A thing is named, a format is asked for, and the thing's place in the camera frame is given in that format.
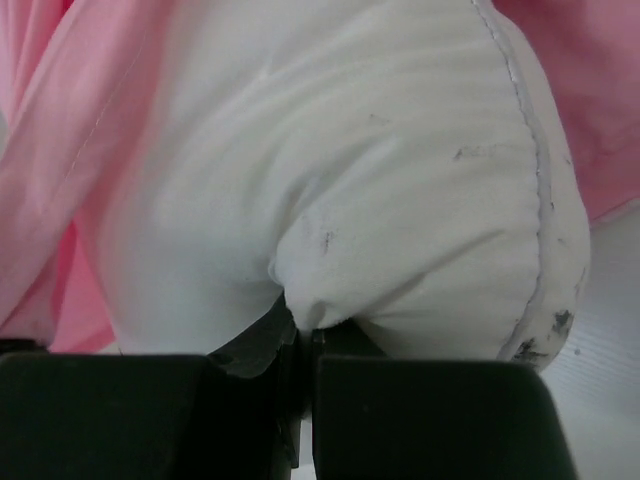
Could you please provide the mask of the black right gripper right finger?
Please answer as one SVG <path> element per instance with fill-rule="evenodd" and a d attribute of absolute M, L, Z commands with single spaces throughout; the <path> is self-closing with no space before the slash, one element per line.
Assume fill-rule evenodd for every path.
<path fill-rule="evenodd" d="M 551 395 L 525 366 L 393 359 L 351 321 L 315 331 L 311 351 L 320 479 L 577 475 Z"/>

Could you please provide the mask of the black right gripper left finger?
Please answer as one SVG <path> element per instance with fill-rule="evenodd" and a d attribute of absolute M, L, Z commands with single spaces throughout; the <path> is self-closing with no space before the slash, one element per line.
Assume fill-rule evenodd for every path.
<path fill-rule="evenodd" d="M 1 344 L 5 479 L 287 479 L 298 333 L 283 300 L 208 355 Z"/>

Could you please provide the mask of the white pillow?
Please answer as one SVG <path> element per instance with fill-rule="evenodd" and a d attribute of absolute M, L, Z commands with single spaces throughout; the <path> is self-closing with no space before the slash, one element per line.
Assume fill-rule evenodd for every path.
<path fill-rule="evenodd" d="M 491 1 L 183 1 L 146 152 L 89 258 L 126 353 L 208 353 L 284 298 L 405 358 L 549 365 L 589 269 L 549 83 Z"/>

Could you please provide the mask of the pink pillowcase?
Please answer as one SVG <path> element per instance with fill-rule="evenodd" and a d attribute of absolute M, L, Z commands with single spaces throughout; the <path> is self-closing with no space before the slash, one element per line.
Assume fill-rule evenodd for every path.
<path fill-rule="evenodd" d="M 64 351 L 115 340 L 83 230 L 114 170 L 143 155 L 183 1 L 1 5 L 1 335 Z M 549 83 L 588 227 L 639 198 L 639 5 L 491 1 Z"/>

